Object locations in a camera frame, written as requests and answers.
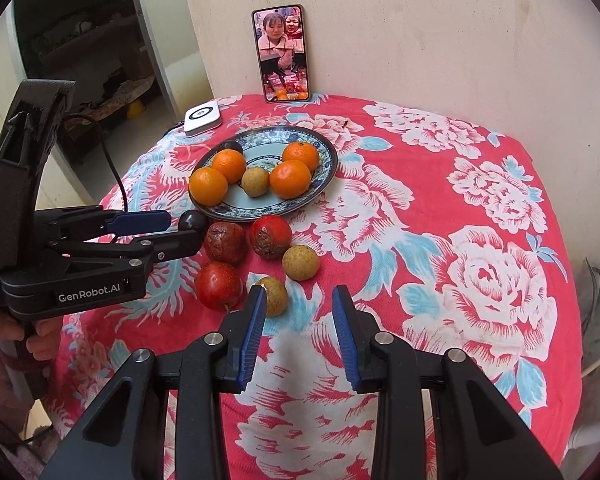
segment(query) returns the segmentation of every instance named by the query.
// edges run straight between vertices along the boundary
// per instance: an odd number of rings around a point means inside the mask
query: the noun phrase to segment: finger
[[[54,330],[62,328],[62,316],[50,317],[49,319],[41,319],[36,322],[36,333],[44,337]]]
[[[39,335],[32,335],[27,339],[27,350],[33,354],[37,360],[45,360],[45,358],[40,358],[39,355],[44,354],[45,356],[51,352],[52,357],[56,356],[58,353],[58,348],[60,346],[60,333],[52,332],[45,337],[40,337]]]
[[[6,312],[0,311],[0,339],[22,341],[24,330],[18,322]]]

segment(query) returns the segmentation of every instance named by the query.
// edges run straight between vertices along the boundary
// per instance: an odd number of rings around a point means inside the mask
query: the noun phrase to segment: phone screen
[[[254,10],[253,33],[267,102],[307,101],[304,20],[298,5]]]

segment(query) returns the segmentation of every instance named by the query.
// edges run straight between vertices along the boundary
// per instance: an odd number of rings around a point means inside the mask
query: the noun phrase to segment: orange
[[[278,164],[269,175],[273,192],[284,200],[302,195],[311,183],[309,168],[299,160],[286,160]]]
[[[207,207],[221,203],[228,188],[224,175],[213,168],[200,168],[189,179],[189,193],[193,200]]]
[[[315,171],[315,168],[320,166],[320,155],[318,155],[318,150],[308,142],[292,142],[288,145],[285,148],[285,151],[282,152],[282,161],[285,162],[286,160],[299,160],[300,162],[304,162],[305,166],[308,167],[309,171],[312,173]]]
[[[221,150],[216,153],[211,167],[222,173],[229,184],[235,184],[247,170],[247,161],[240,152]]]

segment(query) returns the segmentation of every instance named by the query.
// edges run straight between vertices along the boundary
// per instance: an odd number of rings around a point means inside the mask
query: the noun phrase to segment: red fruit
[[[209,262],[195,281],[196,295],[200,302],[212,310],[234,310],[242,298],[242,280],[235,269],[222,262]]]
[[[238,224],[215,222],[206,231],[205,251],[210,260],[237,265],[247,253],[247,235]]]
[[[257,219],[249,230],[249,243],[265,260],[279,260],[291,245],[291,227],[276,215]]]

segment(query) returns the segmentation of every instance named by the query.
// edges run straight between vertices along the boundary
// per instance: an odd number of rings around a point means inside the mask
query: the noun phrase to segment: ceramic plate
[[[191,201],[196,208],[211,218],[228,222],[252,222],[264,215],[284,215],[311,202],[331,181],[338,165],[338,155],[333,145],[307,128],[298,126],[263,126],[248,130],[227,140],[236,140],[241,146],[247,168],[261,167],[271,172],[282,162],[282,151],[292,142],[308,142],[314,145],[320,155],[320,166],[314,171],[311,185],[306,193],[291,200],[278,198],[272,190],[263,196],[251,198],[238,184],[229,185],[226,196],[216,206],[206,207]],[[219,146],[202,157],[195,170],[211,166]]]

